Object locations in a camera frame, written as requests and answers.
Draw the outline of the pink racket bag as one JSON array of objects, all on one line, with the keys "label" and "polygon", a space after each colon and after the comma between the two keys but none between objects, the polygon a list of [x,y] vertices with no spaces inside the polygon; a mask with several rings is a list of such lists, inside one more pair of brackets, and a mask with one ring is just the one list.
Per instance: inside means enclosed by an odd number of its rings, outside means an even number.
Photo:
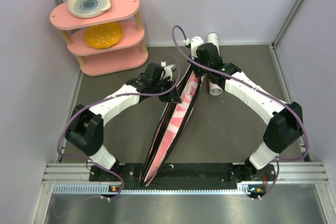
[{"label": "pink racket bag", "polygon": [[192,68],[188,67],[177,85],[177,93],[182,102],[166,104],[140,174],[142,186],[149,186],[177,144],[194,110],[203,79],[198,78]]}]

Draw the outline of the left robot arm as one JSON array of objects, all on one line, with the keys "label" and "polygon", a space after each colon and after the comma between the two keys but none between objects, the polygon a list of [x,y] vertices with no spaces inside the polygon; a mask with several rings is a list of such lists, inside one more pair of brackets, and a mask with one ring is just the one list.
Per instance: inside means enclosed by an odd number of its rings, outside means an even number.
[{"label": "left robot arm", "polygon": [[103,145],[104,126],[125,109],[149,97],[159,97],[162,102],[181,103],[173,73],[177,65],[150,63],[145,72],[126,82],[118,91],[99,103],[86,108],[78,105],[73,110],[65,139],[82,151],[90,161],[101,166],[101,174],[114,180],[119,174],[117,159]]}]

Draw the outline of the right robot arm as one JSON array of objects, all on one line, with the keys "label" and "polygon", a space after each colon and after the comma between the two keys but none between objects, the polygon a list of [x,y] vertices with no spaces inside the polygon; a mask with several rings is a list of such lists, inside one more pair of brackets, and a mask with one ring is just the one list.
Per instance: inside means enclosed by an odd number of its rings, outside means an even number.
[{"label": "right robot arm", "polygon": [[196,76],[207,76],[210,82],[244,102],[267,125],[263,142],[245,161],[246,176],[256,180],[264,174],[266,165],[302,136],[302,107],[296,102],[287,104],[271,99],[239,67],[230,62],[223,63],[213,43],[194,38],[190,44]]}]

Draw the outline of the white shuttlecock tube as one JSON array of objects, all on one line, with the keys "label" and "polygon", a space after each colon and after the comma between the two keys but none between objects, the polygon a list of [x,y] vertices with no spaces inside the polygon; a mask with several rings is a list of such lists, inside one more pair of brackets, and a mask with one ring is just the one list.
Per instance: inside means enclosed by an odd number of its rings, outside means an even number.
[{"label": "white shuttlecock tube", "polygon": [[[218,44],[218,34],[217,33],[209,33],[206,37],[207,42],[213,43],[217,51],[219,52],[219,44]],[[210,95],[217,96],[223,93],[223,89],[216,84],[213,84],[210,80],[208,81],[209,93]]]}]

